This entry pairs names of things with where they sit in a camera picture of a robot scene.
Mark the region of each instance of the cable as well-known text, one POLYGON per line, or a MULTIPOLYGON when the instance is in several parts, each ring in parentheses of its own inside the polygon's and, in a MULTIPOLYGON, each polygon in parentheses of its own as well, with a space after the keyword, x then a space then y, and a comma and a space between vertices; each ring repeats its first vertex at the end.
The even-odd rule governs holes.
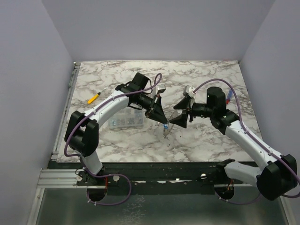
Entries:
MULTIPOLYGON (((114 98, 109 98, 107 101, 103 102, 101 105, 99 105, 95 111, 97 112, 99 109, 101 109, 104 105, 106 105, 107 103, 117 99, 117 98, 120 98, 122 96, 129 96, 129 95, 134 95, 134 94, 138 94, 138 93, 142 93, 144 91, 147 91, 147 90, 150 90, 150 89, 153 89, 155 86, 158 85, 158 83, 161 81, 162 79, 162 74, 159 73, 155 76, 155 79, 154 79, 154 85, 153 86, 150 86, 149 88, 146 88, 146 89, 143 89, 143 90, 138 90, 138 91, 132 91, 132 92, 129 92, 129 93, 124 93, 124 94, 120 94, 120 95, 117 95, 115 96, 114 98)), ((67 141, 66 141, 66 145, 65 145, 65 148, 64 148, 64 155, 66 157, 72 157, 72 156, 79 156, 79 154, 67 154, 67 148, 68 148, 68 145, 70 143, 70 140, 73 136, 73 134, 75 133, 75 131, 80 127, 80 125, 85 122, 91 115, 93 115, 95 113, 95 111, 92 111, 89 115, 87 115, 86 117, 84 117, 79 123, 77 123, 77 125, 74 127, 74 129, 72 130, 72 132, 70 133, 69 137, 67 138, 67 141)))
MULTIPOLYGON (((115 96, 114 98, 109 98, 108 100, 106 100, 105 102, 103 102, 101 105, 99 105, 95 111, 97 112, 99 109, 101 109, 104 105, 106 105, 107 103, 111 102, 111 101, 114 101, 114 99, 116 98, 120 98, 122 96, 129 96, 129 95, 133 95, 133 94, 138 94, 138 93, 142 93, 144 91, 147 91, 147 90, 150 90, 150 89, 153 89, 155 86, 157 86, 159 84, 159 82, 161 81, 162 79, 162 74, 159 73, 155 76, 154 78, 154 85, 150 86, 149 88, 146 88, 146 89, 143 89, 143 90, 138 90, 138 91, 133 91, 133 92, 129 92, 129 93, 124 93, 124 94, 120 94, 120 95, 117 95, 115 96)), ((66 157, 72 157, 72 156, 79 156, 79 154, 67 154, 67 148, 68 148, 68 145, 70 143, 70 140, 72 138, 72 136, 74 135, 75 131, 80 127, 80 125, 85 122, 91 115, 93 115, 94 112, 91 112, 90 114, 88 114, 86 117, 84 117, 75 127, 74 129, 72 130, 72 132, 70 133, 67 141, 66 141, 66 145, 65 145, 65 148, 64 148, 64 155, 66 157)), ((122 201, 120 202, 116 202, 116 203, 100 203, 100 202, 93 202, 90 200, 89 198, 89 193, 87 193, 87 198, 89 199, 88 202, 92 202, 94 204, 97 204, 97 205, 105 205, 105 206, 114 206, 114 205, 119 205, 119 204, 122 204, 123 202, 125 202, 131 195, 131 190, 132 190, 132 187, 131 187, 131 183, 130 183, 130 180, 127 176, 123 175, 123 174, 109 174, 109 175, 103 175, 103 176, 97 176, 97 175, 94 175, 91 171, 88 170, 88 168, 86 168, 86 171, 92 176, 92 177, 95 177, 95 178, 107 178, 107 177, 111 177, 111 176, 120 176, 120 177, 124 177, 128 182, 129 182, 129 193, 128 195, 126 196, 125 199, 123 199, 122 201)))
POLYGON ((153 88, 151 88, 151 92, 150 93, 144 93, 145 95, 149 95, 149 94, 151 94, 153 92, 153 88))
POLYGON ((229 182, 229 184, 228 184, 228 186, 227 186, 227 190, 228 190, 228 191, 229 191, 229 186, 232 184, 232 182, 233 182, 233 179, 230 180, 230 182, 229 182))
POLYGON ((91 171, 88 170, 88 168, 85 169, 92 177, 95 177, 95 178, 107 178, 107 177, 113 177, 113 176, 120 176, 120 177, 124 177, 128 183, 129 183, 129 192, 128 192, 128 195, 121 201, 119 202, 116 202, 116 203, 100 203, 100 202, 94 202, 90 199, 89 197, 89 193, 87 193, 87 198, 88 198, 88 203, 91 202, 95 205, 104 205, 104 206, 114 206, 114 205, 120 205, 122 203, 124 203, 125 201, 128 200, 128 198, 130 197, 131 195, 131 190, 132 190, 132 186, 131 186, 131 183, 130 183, 130 180, 127 176, 123 175, 123 174, 109 174, 109 175, 103 175, 103 176, 97 176, 97 175, 94 175, 91 171))
POLYGON ((105 177, 105 186, 106 186, 106 189, 108 189, 108 179, 107 179, 107 177, 105 177))
POLYGON ((83 168, 83 167, 80 166, 78 169, 75 170, 75 174, 76 174, 77 176, 80 176, 81 178, 83 178, 82 175, 80 175, 79 173, 76 173, 76 172, 77 172, 78 170, 82 169, 82 168, 83 168))
MULTIPOLYGON (((242 126, 243 130, 245 131, 245 133, 248 134, 249 137, 251 137, 251 139, 257 143, 263 150, 265 150, 268 154, 270 154, 271 156, 273 156, 275 159, 277 159, 279 162, 281 162, 287 169, 288 171, 295 177, 295 179, 297 180, 297 182, 299 183, 300 185, 300 178, 298 177, 298 175, 294 172, 294 170, 292 170, 291 167, 289 167, 289 165, 287 163, 285 163, 281 158, 279 158, 278 156, 276 156, 275 154, 273 154, 269 149, 267 149, 258 139, 256 139, 251 133, 249 133, 249 130, 246 129, 244 123, 243 123, 243 119, 242 119, 242 113, 241 113, 241 109, 240 109, 240 101, 239 101, 239 98, 235 92, 235 90, 233 89, 233 86, 228 83, 227 81, 223 80, 223 79, 220 79, 220 78, 214 78, 214 79, 211 79, 211 80, 208 80, 202 84, 200 84, 195 90, 194 90, 194 93, 196 93, 196 91, 198 91, 202 86, 206 85, 207 83, 209 82, 212 82, 212 81, 222 81, 224 83, 226 83, 229 88, 232 90, 233 94, 234 94, 234 97, 235 97, 235 101, 236 101, 236 104, 237 104, 237 107, 238 107, 238 112, 239 112, 239 117, 240 117, 240 125, 242 126)), ((287 197, 287 198, 298 198, 300 197, 300 192, 296 195, 282 195, 283 197, 287 197)))

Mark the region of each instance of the black joint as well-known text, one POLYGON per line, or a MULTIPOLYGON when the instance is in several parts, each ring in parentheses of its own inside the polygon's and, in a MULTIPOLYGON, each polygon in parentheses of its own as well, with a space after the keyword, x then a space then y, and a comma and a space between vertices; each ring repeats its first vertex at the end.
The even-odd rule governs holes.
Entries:
POLYGON ((212 115, 212 109, 210 109, 206 104, 193 103, 190 115, 200 116, 202 118, 210 117, 212 115))
POLYGON ((219 117, 226 111, 226 96, 219 87, 210 87, 207 89, 206 104, 213 109, 213 116, 219 117))
MULTIPOLYGON (((84 113, 75 111, 71 114, 67 127, 65 141, 69 138, 75 126, 84 118, 84 113)), ((90 156, 97 148, 99 143, 99 125, 96 120, 87 119, 81 125, 85 126, 85 130, 80 127, 75 131, 70 139, 69 146, 80 152, 84 157, 90 156)))
MULTIPOLYGON (((297 174, 297 162, 293 156, 286 155, 281 159, 297 174)), ((297 186, 292 173, 278 160, 266 166, 256 178, 258 190, 271 201, 297 186)))
POLYGON ((231 125, 232 122, 239 120, 239 116, 230 110, 221 117, 211 117, 210 121, 214 128, 218 129, 222 134, 225 135, 226 128, 231 125))
POLYGON ((115 88, 115 90, 121 90, 122 88, 124 88, 125 87, 125 84, 119 84, 116 88, 115 88))
POLYGON ((217 179, 219 181, 222 181, 222 182, 227 182, 227 180, 229 179, 227 177, 227 174, 225 172, 225 167, 229 164, 229 163, 232 163, 234 162, 235 160, 234 159, 226 159, 224 160, 223 162, 220 162, 217 164, 217 179))
POLYGON ((129 87, 136 88, 138 87, 139 90, 145 89, 149 78, 144 76, 143 74, 136 73, 133 80, 129 83, 129 87))
POLYGON ((232 162, 235 162, 235 160, 234 159, 232 159, 232 158, 229 158, 229 159, 226 159, 226 160, 224 160, 223 162, 220 162, 220 163, 218 163, 218 167, 225 167, 225 166, 227 166, 228 164, 230 164, 230 163, 232 163, 232 162))

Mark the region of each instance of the metal bracket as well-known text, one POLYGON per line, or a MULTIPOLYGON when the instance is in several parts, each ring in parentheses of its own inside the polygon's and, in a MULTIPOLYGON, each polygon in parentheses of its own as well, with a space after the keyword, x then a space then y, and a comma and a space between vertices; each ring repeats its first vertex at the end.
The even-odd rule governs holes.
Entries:
POLYGON ((98 188, 105 189, 105 186, 77 186, 75 170, 41 170, 37 187, 38 188, 98 188))
POLYGON ((61 120, 60 120, 60 127, 59 127, 59 130, 58 130, 58 134, 56 136, 54 147, 53 147, 53 150, 52 150, 53 154, 55 154, 55 152, 58 152, 59 143, 62 140, 62 132, 63 132, 65 124, 67 122, 66 118, 67 118, 67 115, 68 115, 68 111, 70 109, 70 103, 71 103, 71 99, 72 99, 72 96, 73 96, 73 93, 74 93, 75 84, 76 84, 76 80, 77 80, 77 77, 78 77, 79 68, 80 68, 81 63, 80 62, 75 62, 74 64, 75 64, 74 65, 74 70, 72 71, 70 83, 68 85, 69 91, 68 91, 68 94, 67 94, 67 100, 66 100, 66 103, 65 103, 65 106, 64 106, 64 111, 63 111, 63 114, 62 114, 62 117, 61 117, 61 120))
POLYGON ((30 210, 30 214, 27 220, 27 225, 36 224, 38 219, 38 213, 43 200, 44 191, 45 191, 44 188, 37 188, 36 194, 33 199, 33 204, 30 210))
POLYGON ((58 151, 52 152, 51 161, 56 161, 58 157, 58 151))

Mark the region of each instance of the marble tabletop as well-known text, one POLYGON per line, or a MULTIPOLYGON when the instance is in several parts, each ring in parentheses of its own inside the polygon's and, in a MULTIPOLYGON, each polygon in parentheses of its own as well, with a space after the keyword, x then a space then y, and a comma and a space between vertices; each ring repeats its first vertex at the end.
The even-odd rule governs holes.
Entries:
MULTIPOLYGON (((237 92, 245 124, 261 137, 237 61, 82 62, 67 120, 75 110, 84 112, 99 104, 118 84, 131 81, 137 72, 151 80, 157 73, 163 75, 161 84, 166 86, 166 91, 161 96, 166 118, 174 113, 173 106, 183 98, 182 91, 186 85, 197 87, 211 78, 225 79, 237 92), (104 87, 106 90, 91 105, 87 105, 87 101, 104 87)), ((226 84, 211 82, 197 92, 196 102, 205 102, 206 89, 211 86, 221 87, 226 94, 229 91, 226 84)), ((237 113, 234 97, 227 108, 237 113)), ((168 135, 164 135, 162 124, 146 118, 144 123, 142 128, 114 130, 104 124, 99 132, 99 159, 102 162, 203 162, 228 158, 252 161, 234 141, 216 130, 208 118, 188 122, 187 129, 174 125, 168 135)), ((64 145, 62 139, 57 162, 79 162, 78 157, 64 156, 64 145)))

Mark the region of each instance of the screwdriver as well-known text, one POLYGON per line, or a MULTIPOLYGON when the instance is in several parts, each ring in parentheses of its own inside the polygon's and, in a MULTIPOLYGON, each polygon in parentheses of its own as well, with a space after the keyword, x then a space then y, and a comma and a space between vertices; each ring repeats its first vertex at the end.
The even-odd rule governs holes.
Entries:
POLYGON ((91 104, 93 101, 95 101, 95 99, 101 94, 101 92, 98 92, 94 97, 92 97, 89 101, 88 104, 91 104))

